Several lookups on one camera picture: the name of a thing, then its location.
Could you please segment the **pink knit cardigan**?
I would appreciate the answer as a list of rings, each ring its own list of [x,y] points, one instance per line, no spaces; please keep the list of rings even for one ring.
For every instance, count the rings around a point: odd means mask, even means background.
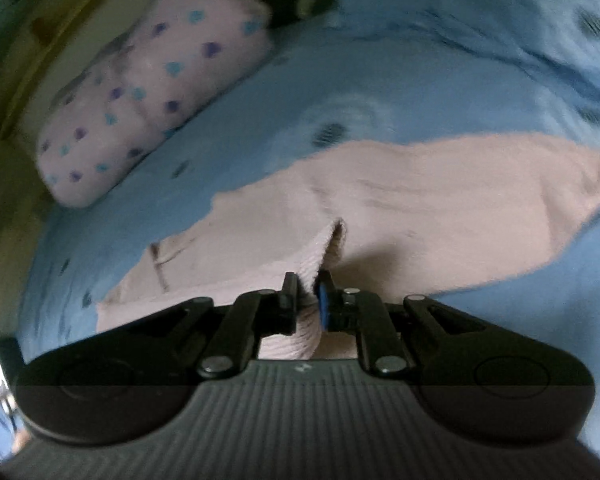
[[[292,272],[297,331],[261,353],[306,359],[321,340],[321,270],[393,301],[481,286],[545,266],[599,210],[600,151],[556,136],[346,142],[215,195],[204,218],[146,248],[98,305],[96,328],[200,296],[230,304]]]

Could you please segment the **pink heart-print rolled quilt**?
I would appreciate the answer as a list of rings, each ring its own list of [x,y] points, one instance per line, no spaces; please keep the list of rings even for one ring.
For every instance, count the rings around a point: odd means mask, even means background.
[[[272,48],[261,0],[154,0],[62,88],[36,166],[57,203],[99,200]]]

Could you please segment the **blue dandelion bed sheet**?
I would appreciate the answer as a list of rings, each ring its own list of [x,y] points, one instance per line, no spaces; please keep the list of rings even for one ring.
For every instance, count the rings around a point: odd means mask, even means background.
[[[140,253],[200,220],[213,196],[343,141],[407,144],[459,133],[538,130],[548,92],[516,68],[441,44],[340,39],[291,29],[282,53],[222,96],[85,209],[58,208],[38,245],[19,313],[23,355],[94,334],[96,304]],[[573,352],[592,370],[584,443],[600,456],[600,209],[544,269],[443,292],[451,306]]]

